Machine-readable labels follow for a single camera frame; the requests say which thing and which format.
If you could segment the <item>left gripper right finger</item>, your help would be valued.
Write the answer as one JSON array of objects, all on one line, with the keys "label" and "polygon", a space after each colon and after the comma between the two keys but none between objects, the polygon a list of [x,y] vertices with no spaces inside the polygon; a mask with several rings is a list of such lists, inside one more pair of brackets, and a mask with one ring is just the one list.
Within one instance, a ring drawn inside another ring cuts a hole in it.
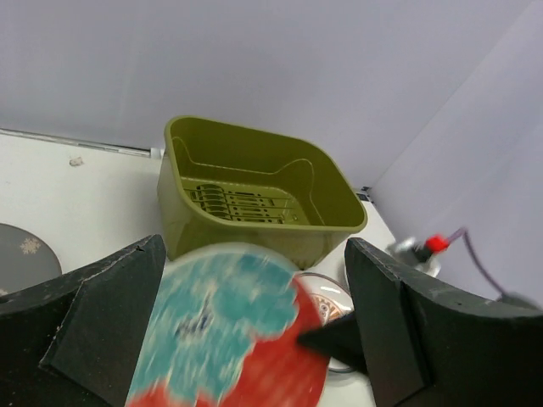
[{"label": "left gripper right finger", "polygon": [[539,309],[468,293],[360,238],[344,256],[377,405],[541,405]]}]

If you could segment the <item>grey deer snowflake plate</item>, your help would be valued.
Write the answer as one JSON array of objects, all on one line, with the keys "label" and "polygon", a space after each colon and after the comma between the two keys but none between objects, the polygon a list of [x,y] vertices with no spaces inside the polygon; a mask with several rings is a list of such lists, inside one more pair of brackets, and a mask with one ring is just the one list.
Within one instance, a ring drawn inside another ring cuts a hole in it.
[{"label": "grey deer snowflake plate", "polygon": [[55,252],[34,234],[1,224],[0,244],[2,296],[62,275]]}]

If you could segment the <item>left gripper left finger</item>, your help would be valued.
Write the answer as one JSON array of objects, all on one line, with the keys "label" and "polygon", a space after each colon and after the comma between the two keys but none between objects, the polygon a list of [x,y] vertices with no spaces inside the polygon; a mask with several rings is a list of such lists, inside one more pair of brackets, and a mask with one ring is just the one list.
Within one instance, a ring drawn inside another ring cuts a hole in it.
[{"label": "left gripper left finger", "polygon": [[1,298],[3,406],[122,406],[165,266],[161,236]]}]

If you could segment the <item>red and teal floral plate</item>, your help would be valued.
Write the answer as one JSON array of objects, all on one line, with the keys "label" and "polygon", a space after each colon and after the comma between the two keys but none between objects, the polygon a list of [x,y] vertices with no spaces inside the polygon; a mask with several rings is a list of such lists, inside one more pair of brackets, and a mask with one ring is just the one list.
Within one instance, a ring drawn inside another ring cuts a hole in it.
[{"label": "red and teal floral plate", "polygon": [[129,406],[315,406],[325,357],[300,346],[321,324],[281,254],[220,243],[165,265]]}]

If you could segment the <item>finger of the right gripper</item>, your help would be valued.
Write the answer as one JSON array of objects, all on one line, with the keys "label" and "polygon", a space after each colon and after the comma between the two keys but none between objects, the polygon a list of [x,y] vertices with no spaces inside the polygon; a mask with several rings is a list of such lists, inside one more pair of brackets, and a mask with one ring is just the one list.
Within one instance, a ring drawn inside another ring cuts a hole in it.
[{"label": "finger of the right gripper", "polygon": [[353,371],[367,373],[361,334],[354,311],[324,326],[300,333],[296,341],[324,357],[338,360]]}]

